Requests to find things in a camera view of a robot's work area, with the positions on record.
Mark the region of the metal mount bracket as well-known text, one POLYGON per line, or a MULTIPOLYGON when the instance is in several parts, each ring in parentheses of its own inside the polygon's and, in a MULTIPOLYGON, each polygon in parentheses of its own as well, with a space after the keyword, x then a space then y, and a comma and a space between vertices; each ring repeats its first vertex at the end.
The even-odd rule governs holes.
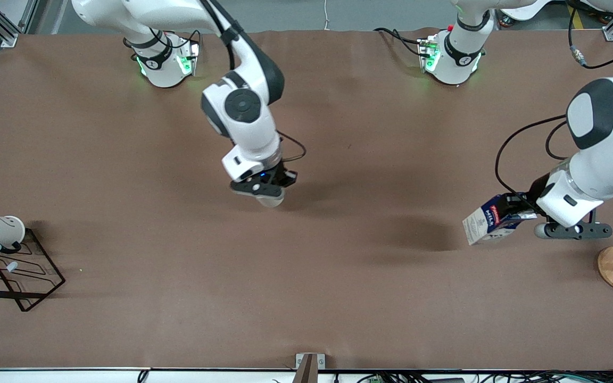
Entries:
POLYGON ((318 370, 324 370, 327 368, 326 354, 324 353, 297 353, 295 355, 295 369, 298 369, 302 362, 309 359, 311 355, 311 362, 317 366, 318 370))

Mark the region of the grey mount post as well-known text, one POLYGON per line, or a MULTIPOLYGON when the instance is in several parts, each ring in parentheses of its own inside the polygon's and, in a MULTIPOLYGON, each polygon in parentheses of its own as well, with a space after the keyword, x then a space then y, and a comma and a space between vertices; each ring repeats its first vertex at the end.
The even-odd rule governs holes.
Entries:
POLYGON ((297 369, 292 383, 317 383, 319 370, 317 366, 311 362, 311 355, 309 355, 308 361, 302 362, 301 366, 297 369))

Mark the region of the brown table cover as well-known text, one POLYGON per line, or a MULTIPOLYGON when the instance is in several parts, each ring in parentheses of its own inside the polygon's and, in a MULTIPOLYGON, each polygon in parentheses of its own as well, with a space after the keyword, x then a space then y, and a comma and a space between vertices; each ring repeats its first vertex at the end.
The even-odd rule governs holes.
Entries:
MULTIPOLYGON (((121 37, 24 36, 0 51, 0 215, 66 278, 22 313, 0 299, 0 368, 613 369, 606 240, 529 221, 469 246, 501 192, 499 146, 564 113, 584 70, 562 31, 497 31, 460 87, 377 32, 253 35, 285 74, 271 106, 307 155, 275 209, 233 194, 200 109, 228 71, 158 89, 121 37)), ((613 227, 613 199, 598 210, 613 227)))

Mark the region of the blue white milk carton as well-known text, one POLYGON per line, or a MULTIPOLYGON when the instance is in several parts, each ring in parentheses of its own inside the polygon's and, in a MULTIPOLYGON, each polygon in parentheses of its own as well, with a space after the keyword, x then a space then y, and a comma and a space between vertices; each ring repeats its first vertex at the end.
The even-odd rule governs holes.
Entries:
POLYGON ((468 245, 496 242, 511 235, 523 221, 529 221, 512 220, 505 202, 506 193, 496 195, 462 221, 468 245))

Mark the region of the grey cup with handle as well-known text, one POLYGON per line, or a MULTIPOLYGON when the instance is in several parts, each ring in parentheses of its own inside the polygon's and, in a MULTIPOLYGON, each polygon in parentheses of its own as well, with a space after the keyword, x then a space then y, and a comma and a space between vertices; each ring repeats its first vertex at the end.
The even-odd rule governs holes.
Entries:
POLYGON ((278 207, 284 201, 284 198, 285 198, 284 191, 280 192, 279 196, 260 195, 260 196, 255 197, 256 201, 262 204, 262 206, 265 206, 268 208, 278 207))

